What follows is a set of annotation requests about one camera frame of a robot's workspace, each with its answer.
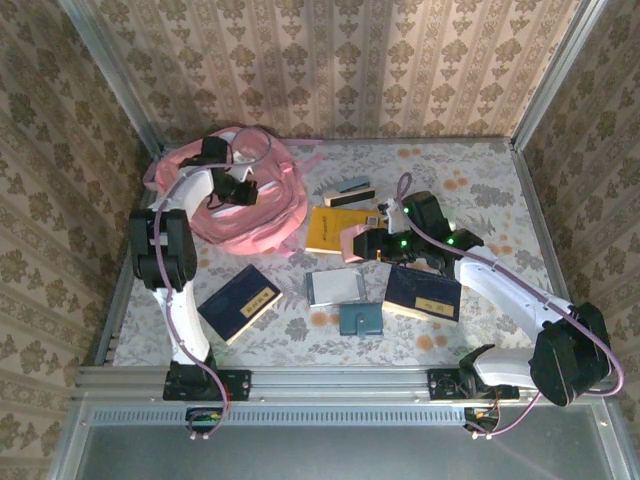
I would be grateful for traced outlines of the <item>grey metal panel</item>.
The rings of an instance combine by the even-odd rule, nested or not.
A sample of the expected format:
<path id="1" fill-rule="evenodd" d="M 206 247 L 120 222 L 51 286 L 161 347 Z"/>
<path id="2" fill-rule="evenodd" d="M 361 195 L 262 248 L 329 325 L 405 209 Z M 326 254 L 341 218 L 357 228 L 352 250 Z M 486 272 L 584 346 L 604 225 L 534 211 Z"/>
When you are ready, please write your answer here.
<path id="1" fill-rule="evenodd" d="M 612 401 L 538 404 L 493 439 L 463 426 L 91 426 L 72 407 L 46 480 L 640 480 Z"/>

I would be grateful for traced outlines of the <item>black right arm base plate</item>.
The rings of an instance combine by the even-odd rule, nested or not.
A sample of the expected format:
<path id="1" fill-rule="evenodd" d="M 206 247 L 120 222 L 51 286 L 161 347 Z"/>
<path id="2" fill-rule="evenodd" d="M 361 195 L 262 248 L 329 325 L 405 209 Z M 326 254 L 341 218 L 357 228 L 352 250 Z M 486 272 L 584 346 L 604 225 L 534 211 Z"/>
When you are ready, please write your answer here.
<path id="1" fill-rule="evenodd" d="M 426 372 L 431 400 L 518 400 L 517 387 L 489 386 L 477 374 L 459 368 L 435 368 Z"/>

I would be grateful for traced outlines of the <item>aluminium right corner post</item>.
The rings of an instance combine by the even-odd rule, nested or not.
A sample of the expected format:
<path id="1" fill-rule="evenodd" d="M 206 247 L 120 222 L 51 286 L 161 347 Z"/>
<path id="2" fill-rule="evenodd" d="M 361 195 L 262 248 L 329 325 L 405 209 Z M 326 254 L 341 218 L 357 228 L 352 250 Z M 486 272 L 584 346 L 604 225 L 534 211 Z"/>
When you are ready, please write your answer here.
<path id="1" fill-rule="evenodd" d="M 512 135 L 511 143 L 517 153 L 522 153 L 529 143 L 591 31 L 603 14 L 608 1 L 580 0 L 567 31 L 553 53 L 548 68 Z"/>

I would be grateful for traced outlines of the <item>pink school backpack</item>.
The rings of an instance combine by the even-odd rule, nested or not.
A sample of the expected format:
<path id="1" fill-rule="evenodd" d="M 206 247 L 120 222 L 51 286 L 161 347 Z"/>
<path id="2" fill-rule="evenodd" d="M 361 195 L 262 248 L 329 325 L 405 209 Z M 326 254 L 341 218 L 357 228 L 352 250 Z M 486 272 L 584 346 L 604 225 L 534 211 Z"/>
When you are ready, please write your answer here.
<path id="1" fill-rule="evenodd" d="M 295 250 L 295 231 L 309 208 L 303 176 L 325 156 L 318 153 L 299 162 L 288 146 L 257 127 L 229 127 L 209 136 L 227 140 L 235 155 L 253 161 L 251 179 L 257 181 L 258 197 L 250 206 L 221 205 L 214 197 L 208 206 L 210 192 L 197 195 L 189 220 L 192 232 L 233 255 L 253 255 L 270 249 L 290 255 Z M 200 153 L 203 139 L 154 162 L 143 177 L 144 184 L 159 193 L 168 192 L 184 168 L 182 162 Z"/>

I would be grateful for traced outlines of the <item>aluminium back rail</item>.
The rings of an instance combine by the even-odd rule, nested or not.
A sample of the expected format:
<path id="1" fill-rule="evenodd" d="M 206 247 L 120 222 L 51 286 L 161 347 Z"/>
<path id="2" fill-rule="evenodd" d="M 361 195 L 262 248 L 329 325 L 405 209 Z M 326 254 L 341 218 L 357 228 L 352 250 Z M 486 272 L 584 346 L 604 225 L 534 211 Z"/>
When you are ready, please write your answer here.
<path id="1" fill-rule="evenodd" d="M 512 142 L 507 137 L 429 137 L 429 138 L 366 138 L 366 139 L 294 139 L 282 138 L 280 142 L 286 146 L 315 145 L 428 145 L 428 144 L 503 144 L 509 147 Z"/>

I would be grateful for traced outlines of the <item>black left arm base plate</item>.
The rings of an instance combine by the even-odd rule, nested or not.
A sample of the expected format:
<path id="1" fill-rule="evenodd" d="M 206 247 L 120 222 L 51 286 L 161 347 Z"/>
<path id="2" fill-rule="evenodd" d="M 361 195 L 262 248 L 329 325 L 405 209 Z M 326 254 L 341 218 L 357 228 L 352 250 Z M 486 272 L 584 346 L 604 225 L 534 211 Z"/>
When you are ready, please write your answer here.
<path id="1" fill-rule="evenodd" d="M 250 370 L 217 371 L 230 401 L 247 401 L 251 390 Z M 178 368 L 166 375 L 162 398 L 165 401 L 221 401 L 222 394 L 211 376 L 195 365 Z"/>

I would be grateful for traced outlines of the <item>black wooden board eraser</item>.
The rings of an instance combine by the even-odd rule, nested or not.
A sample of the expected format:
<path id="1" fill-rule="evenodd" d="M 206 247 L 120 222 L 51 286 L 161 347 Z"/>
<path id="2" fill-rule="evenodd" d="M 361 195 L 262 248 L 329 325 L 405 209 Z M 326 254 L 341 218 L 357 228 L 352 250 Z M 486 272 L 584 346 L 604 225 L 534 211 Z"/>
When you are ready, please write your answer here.
<path id="1" fill-rule="evenodd" d="M 323 193 L 324 205 L 331 208 L 370 200 L 374 197 L 374 189 L 361 189 L 347 192 L 330 190 Z"/>

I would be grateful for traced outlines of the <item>aluminium front frame rail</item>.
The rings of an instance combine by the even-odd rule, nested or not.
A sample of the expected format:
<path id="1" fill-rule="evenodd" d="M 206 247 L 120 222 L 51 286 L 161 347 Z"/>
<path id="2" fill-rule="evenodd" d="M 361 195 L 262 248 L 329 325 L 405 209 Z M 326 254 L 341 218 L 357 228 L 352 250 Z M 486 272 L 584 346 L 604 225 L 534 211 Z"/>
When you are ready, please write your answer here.
<path id="1" fill-rule="evenodd" d="M 83 367 L 77 389 L 94 396 L 158 401 L 167 366 Z M 253 367 L 242 388 L 250 403 L 424 403 L 431 400 L 425 366 Z"/>

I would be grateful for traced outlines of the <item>floral table cloth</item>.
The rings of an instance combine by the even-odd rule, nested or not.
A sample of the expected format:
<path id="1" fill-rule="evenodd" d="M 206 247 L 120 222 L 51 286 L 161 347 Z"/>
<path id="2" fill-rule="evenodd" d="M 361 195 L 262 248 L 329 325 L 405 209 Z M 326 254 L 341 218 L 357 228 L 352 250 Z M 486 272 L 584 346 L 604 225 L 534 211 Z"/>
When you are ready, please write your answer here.
<path id="1" fill-rule="evenodd" d="M 399 177 L 410 173 L 412 190 L 432 192 L 457 226 L 481 237 L 506 265 L 552 291 L 529 210 L 511 157 L 503 144 L 315 145 L 294 146 L 301 162 L 323 160 L 305 176 L 312 205 L 322 203 L 330 185 L 367 176 L 376 192 L 371 210 L 394 194 Z M 379 336 L 341 336 L 336 307 L 310 307 L 305 275 L 343 266 L 340 256 L 305 251 L 307 228 L 297 230 L 290 256 L 270 251 L 234 256 L 204 242 L 196 244 L 194 296 L 208 299 L 248 265 L 282 292 L 281 299 L 227 345 L 213 330 L 206 335 L 223 367 L 409 366 L 451 364 L 471 350 L 494 344 L 523 348 L 528 336 L 508 315 L 471 289 L 461 296 L 457 324 L 386 314 Z"/>

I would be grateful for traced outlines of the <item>aluminium corner post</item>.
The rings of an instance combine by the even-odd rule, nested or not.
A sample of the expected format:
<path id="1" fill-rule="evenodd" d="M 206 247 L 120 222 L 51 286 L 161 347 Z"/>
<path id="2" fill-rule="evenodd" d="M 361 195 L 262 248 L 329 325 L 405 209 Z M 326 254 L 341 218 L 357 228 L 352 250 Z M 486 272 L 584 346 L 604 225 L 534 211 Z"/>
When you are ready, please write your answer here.
<path id="1" fill-rule="evenodd" d="M 89 53 L 101 70 L 119 105 L 126 113 L 146 150 L 153 158 L 163 151 L 162 142 L 151 126 L 140 96 L 126 72 L 125 61 L 99 19 L 91 12 L 88 0 L 59 0 Z"/>
<path id="2" fill-rule="evenodd" d="M 522 153 L 529 143 L 591 31 L 603 14 L 608 1 L 580 0 L 567 31 L 553 53 L 548 68 L 512 135 L 511 143 L 517 153 Z"/>

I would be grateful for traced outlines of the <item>yellow paperback book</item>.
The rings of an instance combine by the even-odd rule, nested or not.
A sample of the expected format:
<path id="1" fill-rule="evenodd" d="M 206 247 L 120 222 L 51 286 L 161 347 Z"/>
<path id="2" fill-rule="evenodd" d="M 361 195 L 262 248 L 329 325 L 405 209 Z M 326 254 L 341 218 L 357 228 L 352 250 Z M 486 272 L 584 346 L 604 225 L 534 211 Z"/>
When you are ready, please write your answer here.
<path id="1" fill-rule="evenodd" d="M 314 207 L 311 212 L 305 251 L 320 254 L 341 253 L 341 232 L 357 225 L 385 227 L 377 211 Z"/>

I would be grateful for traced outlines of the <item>aluminium right side rail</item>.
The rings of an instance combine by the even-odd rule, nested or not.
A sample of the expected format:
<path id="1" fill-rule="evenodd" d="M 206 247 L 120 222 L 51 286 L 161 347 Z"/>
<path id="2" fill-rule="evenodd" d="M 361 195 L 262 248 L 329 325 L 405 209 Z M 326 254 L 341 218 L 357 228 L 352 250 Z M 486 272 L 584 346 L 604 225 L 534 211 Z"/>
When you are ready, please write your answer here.
<path id="1" fill-rule="evenodd" d="M 517 150 L 512 144 L 509 144 L 509 147 L 536 238 L 540 246 L 541 255 L 549 276 L 552 291 L 559 297 L 572 300 L 573 297 L 568 290 L 524 154 Z"/>

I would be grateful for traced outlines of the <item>aluminium left corner post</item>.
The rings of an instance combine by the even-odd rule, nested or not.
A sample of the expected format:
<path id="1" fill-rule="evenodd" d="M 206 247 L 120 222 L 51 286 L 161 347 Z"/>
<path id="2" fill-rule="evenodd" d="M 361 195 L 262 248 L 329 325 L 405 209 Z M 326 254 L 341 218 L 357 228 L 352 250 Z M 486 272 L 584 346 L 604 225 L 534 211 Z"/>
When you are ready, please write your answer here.
<path id="1" fill-rule="evenodd" d="M 126 72 L 125 61 L 99 19 L 91 12 L 88 0 L 59 0 L 89 53 L 101 70 L 119 105 L 126 113 L 146 150 L 153 158 L 163 151 L 162 142 L 151 126 L 140 96 Z"/>

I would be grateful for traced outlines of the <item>grey white notebook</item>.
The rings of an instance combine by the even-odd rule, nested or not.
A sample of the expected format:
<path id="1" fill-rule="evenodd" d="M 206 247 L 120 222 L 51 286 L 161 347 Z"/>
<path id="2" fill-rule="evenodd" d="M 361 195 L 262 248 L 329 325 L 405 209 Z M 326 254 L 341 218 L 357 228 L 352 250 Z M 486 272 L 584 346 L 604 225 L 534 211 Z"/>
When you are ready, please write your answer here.
<path id="1" fill-rule="evenodd" d="M 308 272 L 305 282 L 310 307 L 362 302 L 367 299 L 364 277 L 355 268 Z"/>

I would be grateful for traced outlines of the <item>navy book with gold label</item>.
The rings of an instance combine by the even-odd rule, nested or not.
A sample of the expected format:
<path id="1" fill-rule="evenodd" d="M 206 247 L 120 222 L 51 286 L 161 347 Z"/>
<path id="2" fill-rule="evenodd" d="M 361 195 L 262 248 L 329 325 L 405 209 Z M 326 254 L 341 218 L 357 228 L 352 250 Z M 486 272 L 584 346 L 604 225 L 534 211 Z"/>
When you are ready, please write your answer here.
<path id="1" fill-rule="evenodd" d="M 382 310 L 419 320 L 459 322 L 462 285 L 440 274 L 392 265 Z"/>
<path id="2" fill-rule="evenodd" d="M 282 297 L 281 290 L 254 265 L 248 265 L 197 311 L 227 344 L 233 343 Z"/>

